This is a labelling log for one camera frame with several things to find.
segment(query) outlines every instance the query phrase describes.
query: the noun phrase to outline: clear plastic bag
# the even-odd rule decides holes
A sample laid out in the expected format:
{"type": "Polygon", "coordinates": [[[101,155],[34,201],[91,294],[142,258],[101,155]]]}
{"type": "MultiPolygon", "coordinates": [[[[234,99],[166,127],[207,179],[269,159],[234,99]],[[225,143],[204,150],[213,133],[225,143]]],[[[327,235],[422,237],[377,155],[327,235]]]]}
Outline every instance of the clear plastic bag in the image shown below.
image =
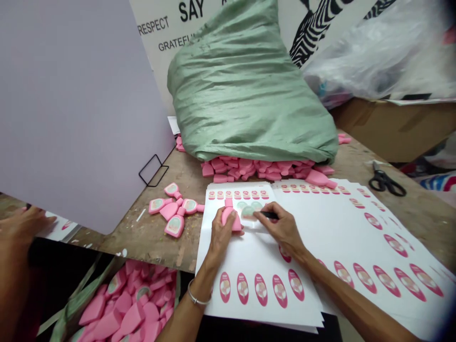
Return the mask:
{"type": "Polygon", "coordinates": [[[450,57],[455,44],[450,48],[442,44],[451,22],[443,15],[444,3],[439,6],[439,2],[396,0],[378,17],[345,32],[304,68],[304,79],[329,109],[352,96],[454,96],[456,75],[448,70],[453,70],[450,57]],[[420,76],[424,63],[426,77],[420,76]]]}

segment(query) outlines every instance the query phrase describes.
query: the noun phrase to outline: cardboard box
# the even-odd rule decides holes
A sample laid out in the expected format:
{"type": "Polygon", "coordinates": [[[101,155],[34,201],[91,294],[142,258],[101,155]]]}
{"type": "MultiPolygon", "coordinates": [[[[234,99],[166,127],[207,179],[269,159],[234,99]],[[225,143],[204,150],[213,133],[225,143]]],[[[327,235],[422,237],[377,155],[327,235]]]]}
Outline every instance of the cardboard box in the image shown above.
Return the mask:
{"type": "Polygon", "coordinates": [[[456,103],[398,106],[354,98],[331,114],[338,128],[389,162],[412,162],[456,130],[456,103]]]}

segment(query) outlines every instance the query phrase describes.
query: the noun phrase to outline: stack of paper sheets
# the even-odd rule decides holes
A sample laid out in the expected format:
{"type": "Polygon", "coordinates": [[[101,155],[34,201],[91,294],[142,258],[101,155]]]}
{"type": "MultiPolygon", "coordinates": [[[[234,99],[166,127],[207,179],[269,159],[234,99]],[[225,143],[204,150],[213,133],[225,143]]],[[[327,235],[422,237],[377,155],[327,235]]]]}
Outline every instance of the stack of paper sheets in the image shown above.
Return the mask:
{"type": "Polygon", "coordinates": [[[216,277],[206,314],[318,333],[321,312],[342,315],[328,295],[284,251],[252,211],[277,201],[294,215],[307,249],[331,272],[417,337],[432,340],[447,321],[456,277],[371,191],[336,180],[332,190],[304,180],[210,184],[201,226],[197,272],[211,223],[225,198],[245,226],[216,277]]]}

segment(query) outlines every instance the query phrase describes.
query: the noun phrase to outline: black scissors handle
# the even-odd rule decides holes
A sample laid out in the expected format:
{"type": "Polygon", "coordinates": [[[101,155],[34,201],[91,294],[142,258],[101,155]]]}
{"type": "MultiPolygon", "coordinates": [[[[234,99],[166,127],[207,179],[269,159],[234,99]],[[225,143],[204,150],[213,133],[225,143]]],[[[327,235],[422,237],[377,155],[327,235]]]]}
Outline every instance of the black scissors handle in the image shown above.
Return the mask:
{"type": "Polygon", "coordinates": [[[369,186],[377,191],[385,191],[388,189],[394,196],[404,197],[407,195],[407,191],[400,184],[388,177],[382,170],[374,171],[374,178],[369,181],[369,186]]]}

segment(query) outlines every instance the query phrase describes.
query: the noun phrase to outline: scissors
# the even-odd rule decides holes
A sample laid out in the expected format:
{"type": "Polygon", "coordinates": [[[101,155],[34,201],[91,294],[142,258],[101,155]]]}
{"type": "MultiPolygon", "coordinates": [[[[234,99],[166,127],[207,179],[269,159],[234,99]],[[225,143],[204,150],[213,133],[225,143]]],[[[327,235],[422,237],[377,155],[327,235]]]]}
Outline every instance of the scissors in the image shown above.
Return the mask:
{"type": "Polygon", "coordinates": [[[388,188],[388,191],[394,196],[404,197],[407,195],[405,189],[399,185],[397,182],[393,181],[385,171],[380,170],[380,167],[376,162],[372,162],[374,168],[374,177],[369,181],[369,186],[377,191],[385,191],[388,188]]]}

